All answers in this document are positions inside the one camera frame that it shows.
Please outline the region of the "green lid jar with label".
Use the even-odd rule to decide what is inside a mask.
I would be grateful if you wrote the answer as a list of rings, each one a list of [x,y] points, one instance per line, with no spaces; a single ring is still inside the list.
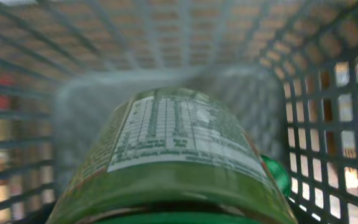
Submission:
[[[287,170],[280,162],[274,159],[271,159],[265,155],[261,155],[261,158],[264,164],[267,166],[268,170],[270,171],[273,179],[275,180],[277,187],[280,189],[280,191],[285,197],[289,197],[291,193],[292,184],[291,178],[288,175]]]

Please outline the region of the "green lid peanut butter jar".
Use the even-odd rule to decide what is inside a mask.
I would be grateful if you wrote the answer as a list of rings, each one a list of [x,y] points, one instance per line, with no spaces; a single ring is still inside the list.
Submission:
[[[186,88],[118,106],[49,223],[296,223],[238,119]]]

